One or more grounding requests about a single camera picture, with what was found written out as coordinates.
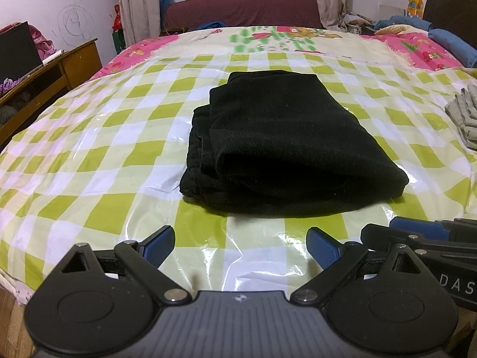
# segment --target blue pillow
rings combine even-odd
[[[441,29],[429,31],[428,36],[429,39],[452,53],[464,67],[477,68],[477,50],[459,36]]]
[[[419,17],[411,16],[391,16],[389,20],[379,20],[375,25],[375,30],[380,30],[381,28],[386,28],[394,24],[406,24],[418,28],[420,30],[428,31],[430,30],[431,23],[420,19]]]

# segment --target folded black towel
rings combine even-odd
[[[194,111],[180,191],[213,209],[329,214],[399,197],[408,183],[316,75],[230,75]]]

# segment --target green and white checkered bedsheet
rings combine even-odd
[[[314,73],[403,168],[403,196],[355,212],[304,219],[213,213],[182,200],[193,110],[232,71]],[[300,52],[154,57],[85,83],[16,135],[0,156],[0,268],[36,289],[77,242],[109,249],[164,224],[176,249],[161,269],[197,291],[283,289],[318,272],[311,226],[355,239],[395,215],[477,217],[475,161],[444,113],[474,71],[404,70]]]

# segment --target maroon sofa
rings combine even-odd
[[[213,21],[228,27],[323,28],[316,0],[185,0],[171,4],[165,15],[166,28],[190,31]]]

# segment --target red bag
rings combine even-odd
[[[114,10],[116,11],[116,18],[114,19],[113,31],[116,32],[123,28],[123,25],[121,24],[121,12],[119,11],[119,4],[114,6]]]

